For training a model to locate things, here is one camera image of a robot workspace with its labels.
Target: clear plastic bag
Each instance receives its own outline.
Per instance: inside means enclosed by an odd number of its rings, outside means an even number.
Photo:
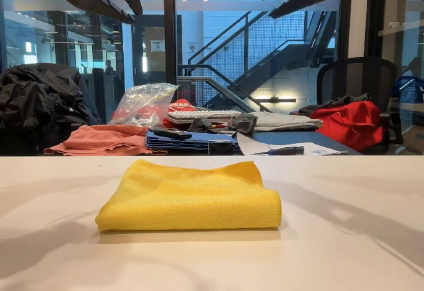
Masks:
[[[109,124],[153,127],[161,124],[178,86],[146,84],[129,88]]]

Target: blue binder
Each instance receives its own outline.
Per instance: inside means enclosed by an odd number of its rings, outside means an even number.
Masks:
[[[208,151],[210,141],[230,141],[234,144],[234,151],[241,152],[237,140],[234,140],[230,135],[195,133],[188,132],[192,136],[190,139],[178,140],[170,137],[160,137],[152,131],[146,134],[146,147],[151,149],[184,149],[184,150],[205,150]]]

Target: folded towel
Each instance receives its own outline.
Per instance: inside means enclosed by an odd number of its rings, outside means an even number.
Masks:
[[[100,231],[275,228],[281,201],[253,162],[195,170],[136,161],[95,218]]]
[[[254,128],[256,132],[316,130],[323,126],[322,120],[314,120],[303,116],[268,112],[254,112],[251,114],[258,118]]]

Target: black office chair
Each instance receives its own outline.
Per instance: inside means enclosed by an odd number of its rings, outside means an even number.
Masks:
[[[388,113],[387,108],[396,80],[396,65],[375,57],[359,57],[339,60],[323,66],[317,77],[317,103],[351,95],[371,95],[371,102],[382,114],[380,124],[388,129],[383,141],[364,151],[364,154],[384,154],[389,144],[402,144],[399,113]]]

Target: glass wall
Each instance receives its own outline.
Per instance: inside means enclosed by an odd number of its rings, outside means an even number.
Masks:
[[[113,1],[129,11],[123,1]],[[57,63],[77,69],[106,123],[125,88],[164,81],[163,0],[150,1],[154,5],[147,3],[148,12],[130,26],[65,0],[3,0],[5,68]]]
[[[177,0],[180,75],[205,77],[184,79],[180,96],[210,109],[265,107],[281,113],[316,103],[317,73],[336,58],[339,0],[272,19],[268,11],[283,1]],[[315,40],[319,31],[323,36]],[[247,106],[223,96],[208,78]]]
[[[399,154],[423,154],[424,0],[383,0],[384,22],[377,38],[381,57],[397,67],[390,111],[400,113],[403,145]]]
[[[182,79],[179,96],[199,107],[242,111],[290,113],[316,103],[317,73],[336,59],[339,0],[270,18],[284,1],[176,0],[178,75],[206,78]],[[126,25],[65,0],[3,0],[6,65],[77,69],[93,98],[96,90],[105,94],[97,106],[107,122],[125,89],[166,81],[164,0],[141,2],[144,14]],[[104,76],[102,85],[96,76]]]

